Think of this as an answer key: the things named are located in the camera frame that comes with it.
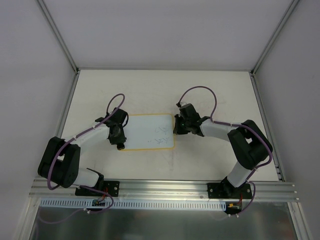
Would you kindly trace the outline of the black whiteboard eraser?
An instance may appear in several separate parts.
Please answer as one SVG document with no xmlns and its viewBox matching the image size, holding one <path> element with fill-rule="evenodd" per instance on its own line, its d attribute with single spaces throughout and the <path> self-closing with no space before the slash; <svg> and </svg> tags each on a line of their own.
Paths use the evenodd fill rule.
<svg viewBox="0 0 320 240">
<path fill-rule="evenodd" d="M 117 144 L 117 150 L 121 151 L 121 150 L 124 150 L 125 149 L 125 145 L 123 143 L 119 143 Z"/>
</svg>

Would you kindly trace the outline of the yellow framed whiteboard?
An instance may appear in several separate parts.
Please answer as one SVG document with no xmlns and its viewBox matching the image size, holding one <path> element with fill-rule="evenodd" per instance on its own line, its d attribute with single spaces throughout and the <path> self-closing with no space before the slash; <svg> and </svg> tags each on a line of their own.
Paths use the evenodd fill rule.
<svg viewBox="0 0 320 240">
<path fill-rule="evenodd" d="M 123 151 L 172 150 L 175 148 L 174 116 L 169 113 L 133 114 L 124 127 Z"/>
</svg>

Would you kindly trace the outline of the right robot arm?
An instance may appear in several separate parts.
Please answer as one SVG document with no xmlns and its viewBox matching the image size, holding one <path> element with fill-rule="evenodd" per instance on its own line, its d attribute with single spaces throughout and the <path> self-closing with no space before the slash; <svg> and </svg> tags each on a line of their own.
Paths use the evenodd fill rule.
<svg viewBox="0 0 320 240">
<path fill-rule="evenodd" d="M 232 171 L 213 189 L 220 198 L 235 198 L 242 191 L 257 169 L 273 160 L 273 147 L 253 120 L 243 123 L 228 123 L 200 117 L 191 103 L 181 105 L 175 117 L 175 135 L 193 134 L 212 137 L 230 143 L 236 164 Z"/>
</svg>

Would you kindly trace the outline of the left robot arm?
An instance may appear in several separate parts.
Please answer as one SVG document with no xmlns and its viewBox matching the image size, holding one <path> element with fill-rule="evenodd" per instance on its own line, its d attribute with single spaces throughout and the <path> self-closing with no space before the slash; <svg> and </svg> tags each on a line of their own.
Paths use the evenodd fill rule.
<svg viewBox="0 0 320 240">
<path fill-rule="evenodd" d="M 102 192 L 111 193 L 111 183 L 104 179 L 104 175 L 90 168 L 80 167 L 80 158 L 88 148 L 97 143 L 109 140 L 117 150 L 125 149 L 124 127 L 128 124 L 129 114 L 122 109 L 114 109 L 105 117 L 95 120 L 93 127 L 77 134 L 69 140 L 52 137 L 46 146 L 37 173 L 53 182 L 55 187 L 69 188 L 77 186 L 77 196 L 101 196 Z"/>
</svg>

